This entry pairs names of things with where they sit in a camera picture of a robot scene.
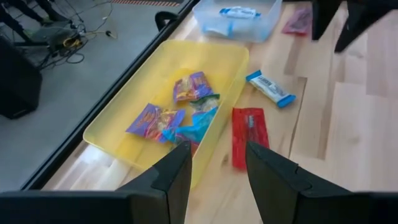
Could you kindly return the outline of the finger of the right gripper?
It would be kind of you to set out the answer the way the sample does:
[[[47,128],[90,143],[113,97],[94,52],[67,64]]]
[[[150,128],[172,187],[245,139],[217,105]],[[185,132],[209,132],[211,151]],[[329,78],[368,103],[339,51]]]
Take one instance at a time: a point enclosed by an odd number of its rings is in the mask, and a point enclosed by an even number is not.
[[[313,0],[312,1],[312,40],[319,40],[326,31],[340,5],[347,8],[344,0]]]
[[[397,0],[346,0],[348,17],[335,46],[343,52],[364,31],[392,10],[397,10]]]

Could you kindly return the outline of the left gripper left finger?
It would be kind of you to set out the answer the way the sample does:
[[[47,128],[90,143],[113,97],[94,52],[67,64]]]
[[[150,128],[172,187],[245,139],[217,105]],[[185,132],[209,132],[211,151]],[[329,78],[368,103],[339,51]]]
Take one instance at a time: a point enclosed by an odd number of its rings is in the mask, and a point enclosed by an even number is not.
[[[181,142],[116,190],[1,193],[1,223],[183,223],[192,152]]]

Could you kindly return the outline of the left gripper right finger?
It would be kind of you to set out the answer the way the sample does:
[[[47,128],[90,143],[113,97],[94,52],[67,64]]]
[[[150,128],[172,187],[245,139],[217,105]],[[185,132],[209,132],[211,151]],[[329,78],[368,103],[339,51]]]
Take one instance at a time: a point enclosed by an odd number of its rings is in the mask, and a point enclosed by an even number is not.
[[[352,192],[255,142],[246,167],[263,223],[397,224],[397,193]]]

